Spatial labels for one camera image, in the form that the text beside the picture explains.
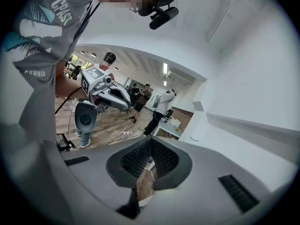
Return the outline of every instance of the man in brown shirt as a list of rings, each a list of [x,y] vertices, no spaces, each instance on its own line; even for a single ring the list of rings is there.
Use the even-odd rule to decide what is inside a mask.
[[[134,119],[133,123],[136,123],[137,118],[140,115],[141,109],[146,105],[147,101],[151,98],[152,93],[150,92],[150,85],[146,84],[144,91],[140,92],[140,98],[137,100],[135,105],[135,113],[131,119]]]

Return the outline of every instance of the sneaker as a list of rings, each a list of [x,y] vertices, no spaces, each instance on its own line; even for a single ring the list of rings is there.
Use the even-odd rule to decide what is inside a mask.
[[[85,146],[80,145],[80,148],[81,148],[81,149],[85,149],[85,148],[87,148],[88,146],[90,146],[90,139],[89,139],[88,144],[86,144]]]

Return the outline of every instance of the white table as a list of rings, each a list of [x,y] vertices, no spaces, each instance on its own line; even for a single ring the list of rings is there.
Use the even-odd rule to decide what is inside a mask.
[[[158,131],[162,129],[166,132],[168,132],[170,135],[169,135],[169,138],[173,135],[175,137],[178,137],[180,138],[180,136],[182,135],[182,131],[180,129],[178,129],[178,131],[176,131],[176,127],[173,126],[170,122],[159,122],[158,124],[158,127],[156,128],[155,132],[154,132],[154,135],[153,136],[156,136],[156,134],[158,133]],[[155,162],[153,161],[150,166],[147,168],[148,171],[150,171],[153,166],[155,165]]]

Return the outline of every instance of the black shorts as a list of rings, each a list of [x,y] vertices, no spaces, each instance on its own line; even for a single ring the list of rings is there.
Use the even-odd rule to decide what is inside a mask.
[[[144,107],[143,104],[140,104],[139,102],[136,102],[135,109],[136,109],[138,112],[140,112],[141,109],[142,109],[143,107]]]

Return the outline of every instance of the gray t-shirt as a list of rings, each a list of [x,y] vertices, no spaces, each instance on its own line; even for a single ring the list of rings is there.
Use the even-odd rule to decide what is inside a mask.
[[[56,140],[55,65],[70,58],[77,42],[75,34],[91,2],[29,0],[2,43],[7,56],[34,89],[19,124],[43,140]]]

